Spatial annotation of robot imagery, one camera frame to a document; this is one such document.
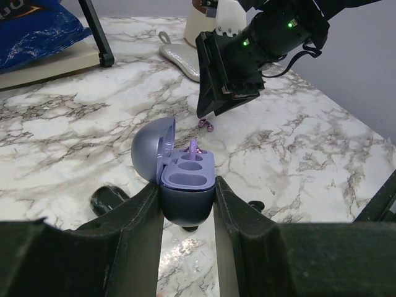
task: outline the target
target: bag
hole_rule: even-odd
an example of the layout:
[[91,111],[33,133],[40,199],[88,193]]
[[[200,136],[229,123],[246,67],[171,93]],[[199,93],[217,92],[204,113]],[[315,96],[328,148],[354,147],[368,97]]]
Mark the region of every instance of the bag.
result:
[[0,73],[59,53],[91,34],[58,0],[0,0]]

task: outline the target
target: lavender case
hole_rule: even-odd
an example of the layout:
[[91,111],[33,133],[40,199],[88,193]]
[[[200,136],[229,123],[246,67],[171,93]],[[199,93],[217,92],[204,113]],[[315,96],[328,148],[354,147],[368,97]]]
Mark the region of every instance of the lavender case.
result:
[[198,226],[212,210],[214,155],[195,147],[188,152],[185,148],[174,150],[175,135],[174,117],[148,123],[132,141],[132,163],[141,177],[160,185],[161,207],[169,221],[183,227]]

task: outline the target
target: white marble surface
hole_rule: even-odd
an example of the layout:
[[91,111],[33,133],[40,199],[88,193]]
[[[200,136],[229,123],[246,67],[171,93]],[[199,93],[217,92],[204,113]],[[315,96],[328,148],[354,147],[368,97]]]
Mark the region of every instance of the white marble surface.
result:
[[[158,54],[158,32],[181,43],[184,20],[103,26],[111,69],[0,93],[0,220],[75,229],[95,218],[89,200],[100,186],[136,194],[146,182],[131,164],[132,138],[164,116],[176,116],[177,147],[198,138],[217,174],[277,222],[351,222],[395,169],[393,145],[294,73],[211,117],[212,133],[199,130],[199,85]],[[219,296],[215,261],[212,217],[193,234],[166,222],[157,296]]]

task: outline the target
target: tabletop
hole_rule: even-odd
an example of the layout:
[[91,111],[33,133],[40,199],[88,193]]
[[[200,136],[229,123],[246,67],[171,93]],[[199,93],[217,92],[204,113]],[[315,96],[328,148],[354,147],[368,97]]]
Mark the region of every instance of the tabletop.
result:
[[[102,19],[109,69],[0,93],[0,220],[76,229],[90,196],[147,183],[131,142],[150,121],[176,118],[177,148],[196,138],[217,175],[276,222],[352,222],[396,168],[395,147],[294,72],[252,102],[197,127],[199,84],[158,53],[160,31],[184,43],[184,19]],[[92,38],[87,42],[95,44]],[[274,66],[269,74],[280,72]],[[213,216],[194,233],[165,220],[157,296],[219,296]]]

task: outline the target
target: gray oven mitt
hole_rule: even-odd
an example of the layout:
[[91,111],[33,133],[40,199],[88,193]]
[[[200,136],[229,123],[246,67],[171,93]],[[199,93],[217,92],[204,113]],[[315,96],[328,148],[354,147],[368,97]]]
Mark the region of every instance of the gray oven mitt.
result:
[[160,47],[160,53],[179,66],[189,79],[199,82],[199,62],[196,49],[189,45],[172,44],[168,34],[164,31],[161,31],[158,37],[164,42],[164,45]]

